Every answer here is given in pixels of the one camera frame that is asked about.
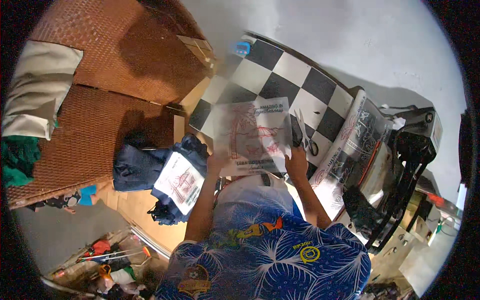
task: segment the yellow logo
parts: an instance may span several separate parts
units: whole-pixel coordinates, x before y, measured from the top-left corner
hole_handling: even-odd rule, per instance
[[[320,258],[320,250],[314,246],[308,246],[300,251],[300,258],[304,264],[314,262]]]

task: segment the hand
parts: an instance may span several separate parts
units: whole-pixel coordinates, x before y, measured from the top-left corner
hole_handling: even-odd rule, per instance
[[[292,147],[292,158],[285,155],[285,168],[294,184],[299,182],[299,180],[307,179],[307,155],[302,146],[296,148]]]
[[[228,155],[223,152],[215,152],[207,159],[207,174],[218,177],[221,169],[228,163]]]

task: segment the printed shirt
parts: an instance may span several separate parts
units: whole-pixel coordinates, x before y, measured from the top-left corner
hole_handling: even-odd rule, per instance
[[[232,185],[218,197],[209,238],[172,253],[156,298],[356,299],[370,267],[342,224],[322,230],[294,216],[286,189]]]

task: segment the green fabric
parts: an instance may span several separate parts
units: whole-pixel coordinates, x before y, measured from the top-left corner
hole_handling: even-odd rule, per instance
[[[124,270],[125,272],[127,272],[128,274],[130,274],[130,276],[132,276],[132,279],[133,279],[133,280],[135,280],[135,281],[137,280],[137,278],[135,278],[135,273],[133,272],[133,269],[132,269],[131,266],[128,266],[128,267],[126,267],[126,268],[123,268],[123,270]]]
[[[40,159],[38,138],[11,135],[2,138],[2,183],[5,187],[21,186],[33,181],[33,165]]]

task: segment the heat press machine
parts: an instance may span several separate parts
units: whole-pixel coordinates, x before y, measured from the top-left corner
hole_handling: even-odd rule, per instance
[[[383,182],[381,200],[374,207],[358,186],[350,186],[343,193],[350,221],[355,230],[368,240],[365,247],[373,254],[384,248],[399,226],[417,181],[427,165],[435,159],[442,137],[442,125],[433,107],[393,109],[404,111],[382,115],[389,120],[405,120],[405,123],[401,128],[392,130],[387,143],[392,151],[392,159]]]

